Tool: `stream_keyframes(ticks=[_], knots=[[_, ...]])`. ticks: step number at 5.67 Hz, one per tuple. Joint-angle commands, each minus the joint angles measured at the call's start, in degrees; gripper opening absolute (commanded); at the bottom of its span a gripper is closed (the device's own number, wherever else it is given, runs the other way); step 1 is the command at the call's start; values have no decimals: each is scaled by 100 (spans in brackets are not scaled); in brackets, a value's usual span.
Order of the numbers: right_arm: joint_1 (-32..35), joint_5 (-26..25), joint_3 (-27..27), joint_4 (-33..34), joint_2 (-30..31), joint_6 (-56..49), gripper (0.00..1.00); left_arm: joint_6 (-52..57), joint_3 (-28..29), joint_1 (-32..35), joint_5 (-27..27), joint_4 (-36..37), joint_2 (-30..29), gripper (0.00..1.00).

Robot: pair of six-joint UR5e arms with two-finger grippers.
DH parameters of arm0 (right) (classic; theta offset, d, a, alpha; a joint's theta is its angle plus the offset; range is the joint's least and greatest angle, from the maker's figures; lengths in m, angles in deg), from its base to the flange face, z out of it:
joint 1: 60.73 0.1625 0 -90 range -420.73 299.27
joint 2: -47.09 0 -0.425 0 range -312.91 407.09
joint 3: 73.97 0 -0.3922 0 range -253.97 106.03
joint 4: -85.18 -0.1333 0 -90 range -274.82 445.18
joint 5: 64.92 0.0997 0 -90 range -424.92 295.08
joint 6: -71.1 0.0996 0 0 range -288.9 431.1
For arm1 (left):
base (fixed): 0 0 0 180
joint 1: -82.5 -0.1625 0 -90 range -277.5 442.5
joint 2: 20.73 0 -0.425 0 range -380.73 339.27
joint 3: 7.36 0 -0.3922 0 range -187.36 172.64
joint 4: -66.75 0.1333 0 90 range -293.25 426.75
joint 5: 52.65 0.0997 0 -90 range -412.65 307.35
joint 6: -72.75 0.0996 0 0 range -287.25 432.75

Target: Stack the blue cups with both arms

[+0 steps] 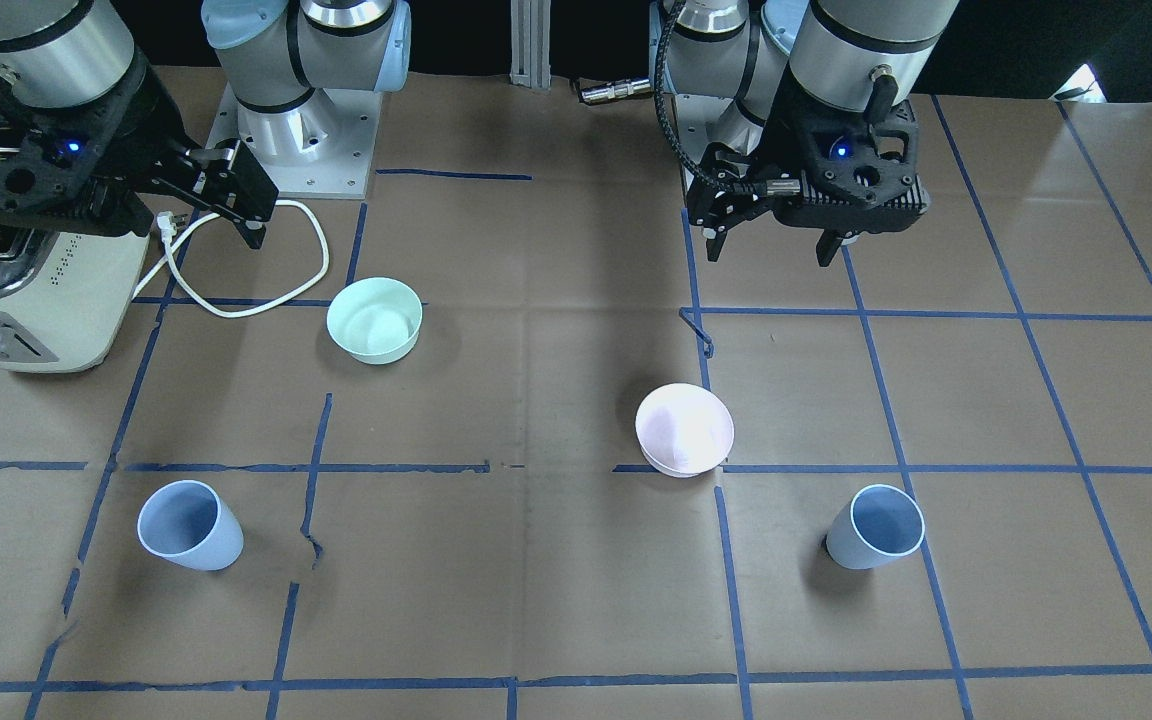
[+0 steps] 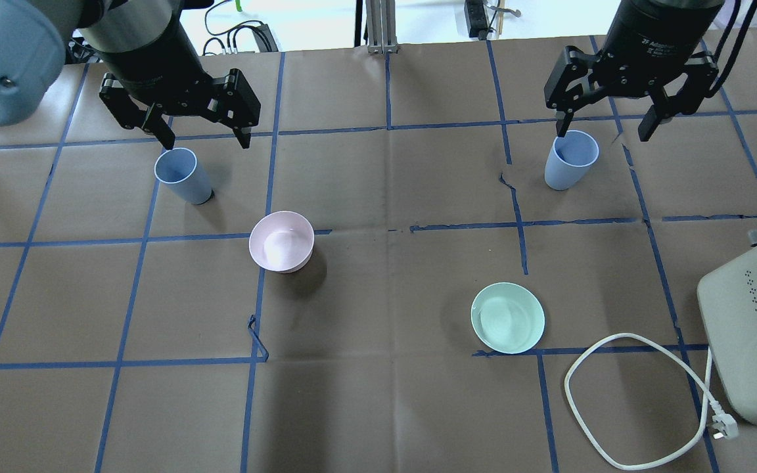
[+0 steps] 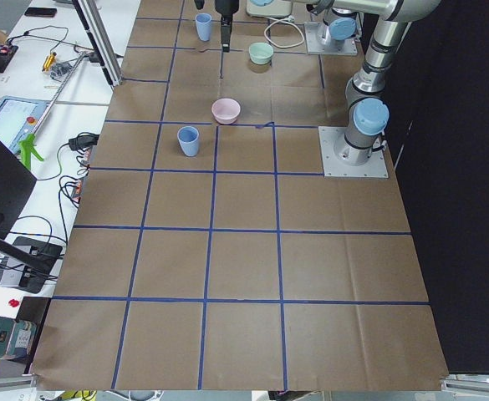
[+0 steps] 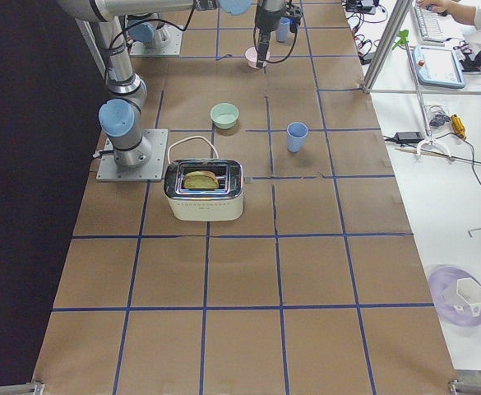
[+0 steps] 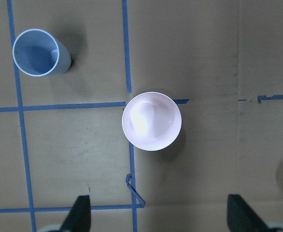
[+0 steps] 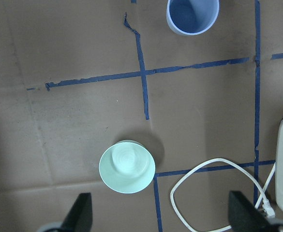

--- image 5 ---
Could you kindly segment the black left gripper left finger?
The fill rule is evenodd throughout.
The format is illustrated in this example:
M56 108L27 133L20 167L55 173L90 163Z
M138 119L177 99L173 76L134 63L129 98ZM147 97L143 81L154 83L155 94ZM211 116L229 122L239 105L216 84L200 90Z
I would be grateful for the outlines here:
M61 232L89 232L91 212L89 195L78 196L60 227Z

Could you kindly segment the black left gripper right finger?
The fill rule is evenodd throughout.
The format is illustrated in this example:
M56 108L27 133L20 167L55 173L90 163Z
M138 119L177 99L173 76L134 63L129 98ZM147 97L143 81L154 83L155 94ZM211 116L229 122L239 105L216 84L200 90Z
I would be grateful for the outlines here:
M274 232L238 194L227 199L227 225L231 232Z

